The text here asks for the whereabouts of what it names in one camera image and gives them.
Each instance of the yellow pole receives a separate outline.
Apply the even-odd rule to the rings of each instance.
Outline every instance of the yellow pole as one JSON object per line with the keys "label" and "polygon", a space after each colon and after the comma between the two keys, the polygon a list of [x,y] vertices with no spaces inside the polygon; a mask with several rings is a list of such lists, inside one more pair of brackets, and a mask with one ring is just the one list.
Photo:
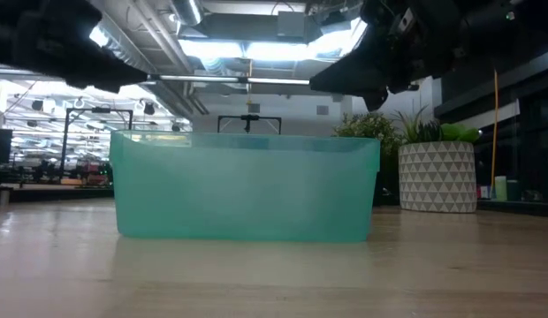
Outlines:
{"label": "yellow pole", "polygon": [[494,189],[494,177],[496,170],[496,140],[498,139],[498,72],[494,70],[494,142],[492,145],[492,174],[490,182],[490,197],[492,197],[492,190]]}

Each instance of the small bottle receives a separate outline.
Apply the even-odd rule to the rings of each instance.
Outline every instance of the small bottle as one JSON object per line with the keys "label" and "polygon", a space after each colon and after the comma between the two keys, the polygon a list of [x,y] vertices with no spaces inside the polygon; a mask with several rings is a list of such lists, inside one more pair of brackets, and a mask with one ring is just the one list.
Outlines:
{"label": "small bottle", "polygon": [[506,176],[498,176],[494,180],[494,185],[496,188],[496,201],[507,201]]}

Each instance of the green plant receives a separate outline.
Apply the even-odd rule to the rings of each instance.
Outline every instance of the green plant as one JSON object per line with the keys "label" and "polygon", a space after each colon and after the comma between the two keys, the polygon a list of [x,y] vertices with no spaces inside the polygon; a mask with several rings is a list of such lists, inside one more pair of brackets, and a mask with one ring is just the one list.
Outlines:
{"label": "green plant", "polygon": [[401,135],[392,125],[392,121],[380,113],[366,115],[345,115],[340,126],[335,127],[339,137],[361,137],[380,140],[382,155],[391,155],[402,144]]}
{"label": "green plant", "polygon": [[445,141],[466,141],[474,143],[480,137],[480,133],[476,128],[465,128],[461,124],[442,124],[443,140]]}
{"label": "green plant", "polygon": [[437,120],[431,120],[426,124],[420,122],[417,126],[417,142],[441,141],[442,139],[443,131]]}
{"label": "green plant", "polygon": [[441,130],[441,125],[437,121],[432,120],[429,123],[424,123],[422,121],[422,113],[424,110],[425,107],[421,108],[413,117],[409,117],[408,115],[398,111],[396,118],[404,126],[404,138],[406,139],[406,143],[410,144],[442,140],[443,132]]}

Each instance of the plastic bin rim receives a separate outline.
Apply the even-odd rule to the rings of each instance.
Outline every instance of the plastic bin rim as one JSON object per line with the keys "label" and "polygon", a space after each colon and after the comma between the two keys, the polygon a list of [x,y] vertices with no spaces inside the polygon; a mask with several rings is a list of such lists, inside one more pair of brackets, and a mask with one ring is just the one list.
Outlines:
{"label": "plastic bin rim", "polygon": [[196,135],[209,135],[209,136],[248,136],[248,137],[255,137],[255,138],[302,138],[302,139],[312,139],[312,140],[362,140],[367,142],[380,142],[380,140],[377,140],[376,138],[364,138],[364,137],[316,137],[316,136],[299,136],[299,135],[255,135],[255,134],[247,134],[247,133],[216,133],[216,132],[163,132],[163,131],[150,131],[150,130],[116,130],[112,131],[111,135],[113,134],[121,134],[125,135],[127,133],[145,133],[145,134],[169,134],[169,135],[176,135],[176,134],[196,134]]}

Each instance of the potted plant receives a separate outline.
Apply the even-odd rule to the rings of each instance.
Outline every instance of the potted plant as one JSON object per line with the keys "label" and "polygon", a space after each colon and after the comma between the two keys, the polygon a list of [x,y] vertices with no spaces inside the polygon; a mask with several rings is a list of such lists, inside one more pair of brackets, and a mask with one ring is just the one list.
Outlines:
{"label": "potted plant", "polygon": [[400,205],[427,212],[472,213],[476,210],[475,153],[479,133],[462,125],[424,123],[422,111],[404,125],[400,147]]}
{"label": "potted plant", "polygon": [[[401,135],[396,132],[392,121],[381,113],[345,115],[340,126],[335,128],[338,137],[374,138],[380,140],[380,172],[377,174],[373,205],[398,204],[400,185],[398,184],[398,148]],[[390,194],[384,197],[384,189]]]}

